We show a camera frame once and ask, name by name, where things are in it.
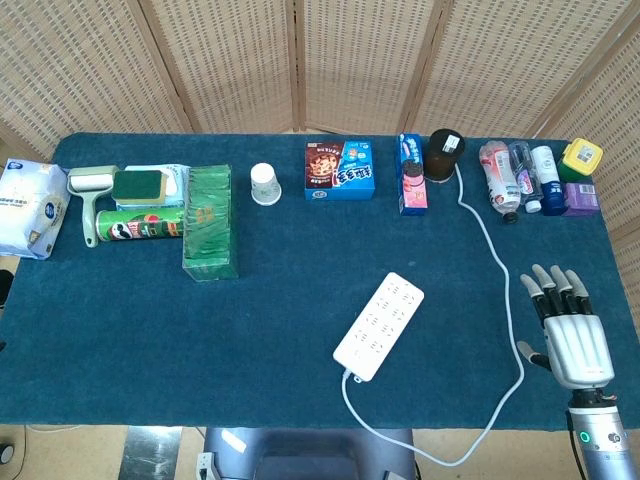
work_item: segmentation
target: robotic hand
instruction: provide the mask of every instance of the robotic hand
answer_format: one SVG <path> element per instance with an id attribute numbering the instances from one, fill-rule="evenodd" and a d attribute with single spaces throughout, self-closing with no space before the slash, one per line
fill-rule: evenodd
<path id="1" fill-rule="evenodd" d="M 637 480 L 616 397 L 602 391 L 614 377 L 613 365 L 587 289 L 575 272 L 563 273 L 557 265 L 551 267 L 551 276 L 540 265 L 534 265 L 533 272 L 541 286 L 528 275 L 520 280 L 533 300 L 549 354 L 538 353 L 522 341 L 518 349 L 572 391 L 568 420 L 578 432 L 589 478 Z M 578 467 L 585 478 L 579 461 Z"/>

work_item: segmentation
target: green chip can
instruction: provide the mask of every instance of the green chip can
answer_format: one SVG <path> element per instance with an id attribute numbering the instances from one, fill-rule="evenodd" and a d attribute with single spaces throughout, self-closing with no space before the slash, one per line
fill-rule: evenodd
<path id="1" fill-rule="evenodd" d="M 103 210 L 96 215 L 96 231 L 103 242 L 138 238 L 181 237 L 183 208 L 150 208 L 114 212 Z"/>

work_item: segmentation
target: snack box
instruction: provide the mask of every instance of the snack box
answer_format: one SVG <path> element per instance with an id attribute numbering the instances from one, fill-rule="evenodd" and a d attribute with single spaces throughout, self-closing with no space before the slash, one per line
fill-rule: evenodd
<path id="1" fill-rule="evenodd" d="M 371 142 L 307 143 L 307 200 L 369 200 L 374 190 Z"/>
<path id="2" fill-rule="evenodd" d="M 427 186 L 420 135 L 403 133 L 396 141 L 396 175 L 400 215 L 424 215 L 427 211 Z"/>
<path id="3" fill-rule="evenodd" d="M 596 188 L 586 183 L 567 183 L 564 187 L 565 217 L 593 215 L 600 211 Z"/>

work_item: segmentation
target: purple box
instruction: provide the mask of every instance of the purple box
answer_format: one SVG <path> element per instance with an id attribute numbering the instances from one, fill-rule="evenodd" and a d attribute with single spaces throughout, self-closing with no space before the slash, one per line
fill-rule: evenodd
<path id="1" fill-rule="evenodd" d="M 600 211 L 596 188 L 586 183 L 567 183 L 564 187 L 565 216 L 593 215 Z"/>

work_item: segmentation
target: white cable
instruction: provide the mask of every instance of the white cable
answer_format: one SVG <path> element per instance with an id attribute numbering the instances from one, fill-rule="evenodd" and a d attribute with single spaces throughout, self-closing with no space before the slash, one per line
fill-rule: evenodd
<path id="1" fill-rule="evenodd" d="M 502 260 L 500 260 L 500 258 L 498 257 L 498 254 L 496 253 L 496 250 L 493 247 L 493 242 L 491 241 L 491 237 L 489 236 L 489 232 L 487 232 L 487 228 L 484 226 L 484 223 L 482 222 L 480 215 L 478 215 L 478 212 L 476 212 L 473 209 L 473 207 L 471 207 L 470 205 L 467 205 L 462 201 L 462 195 L 464 194 L 464 186 L 462 184 L 462 175 L 460 174 L 460 169 L 458 168 L 458 165 L 456 165 L 456 175 L 458 176 L 458 185 L 460 186 L 460 193 L 458 194 L 458 205 L 460 205 L 463 208 L 466 208 L 473 214 L 474 217 L 476 217 L 476 220 L 478 221 L 478 224 L 482 229 L 482 233 L 484 233 L 484 238 L 487 240 L 487 245 L 489 245 L 489 250 L 491 250 L 491 255 L 493 255 L 493 259 L 496 261 L 496 263 L 504 273 L 504 304 L 505 304 L 505 310 L 507 312 L 507 326 L 509 327 L 509 342 L 511 343 L 511 351 L 513 352 L 513 357 L 516 359 L 516 363 L 518 364 L 518 370 L 520 371 L 518 380 L 516 380 L 516 382 L 511 386 L 511 388 L 507 390 L 507 392 L 502 396 L 502 398 L 498 402 L 498 405 L 493 411 L 493 415 L 491 415 L 491 418 L 489 419 L 487 426 L 484 427 L 484 430 L 482 431 L 482 433 L 471 444 L 471 447 L 469 448 L 469 450 L 467 450 L 467 453 L 465 453 L 458 460 L 455 460 L 453 462 L 447 462 L 445 460 L 440 460 L 439 458 L 436 458 L 433 455 L 427 452 L 424 452 L 417 447 L 414 447 L 413 445 L 409 445 L 408 443 L 400 442 L 399 440 L 389 438 L 381 434 L 380 432 L 374 430 L 369 425 L 367 425 L 367 423 L 364 420 L 362 420 L 362 418 L 360 418 L 360 416 L 356 413 L 347 396 L 347 379 L 351 375 L 351 372 L 349 370 L 345 370 L 344 374 L 342 375 L 342 397 L 344 398 L 344 403 L 347 405 L 347 408 L 349 409 L 351 414 L 354 416 L 354 418 L 358 421 L 358 423 L 360 423 L 360 425 L 362 425 L 369 432 L 373 433 L 376 437 L 386 440 L 387 442 L 393 443 L 394 445 L 407 448 L 419 455 L 422 455 L 423 457 L 428 458 L 429 460 L 437 463 L 438 465 L 442 465 L 443 467 L 457 467 L 458 465 L 461 465 L 462 463 L 464 463 L 471 456 L 471 454 L 475 451 L 478 445 L 480 445 L 480 442 L 484 440 L 484 437 L 487 436 L 487 434 L 493 427 L 493 424 L 496 422 L 496 419 L 498 418 L 498 415 L 500 414 L 500 411 L 502 410 L 502 407 L 504 406 L 506 401 L 509 400 L 509 397 L 513 395 L 513 392 L 515 392 L 518 389 L 518 387 L 522 384 L 522 381 L 524 380 L 524 367 L 522 366 L 522 361 L 520 361 L 520 356 L 518 355 L 516 341 L 513 338 L 513 321 L 511 319 L 511 304 L 509 302 L 509 271 L 507 270 L 507 267 L 504 266 L 504 263 L 502 263 Z"/>
<path id="2" fill-rule="evenodd" d="M 64 427 L 64 428 L 54 428 L 51 430 L 48 430 L 46 428 L 35 428 L 32 427 L 31 425 L 27 425 L 27 430 L 31 430 L 32 432 L 35 433 L 60 433 L 60 432 L 69 432 L 71 430 L 77 430 L 78 428 L 83 428 L 86 427 L 87 425 L 74 425 L 73 427 Z"/>

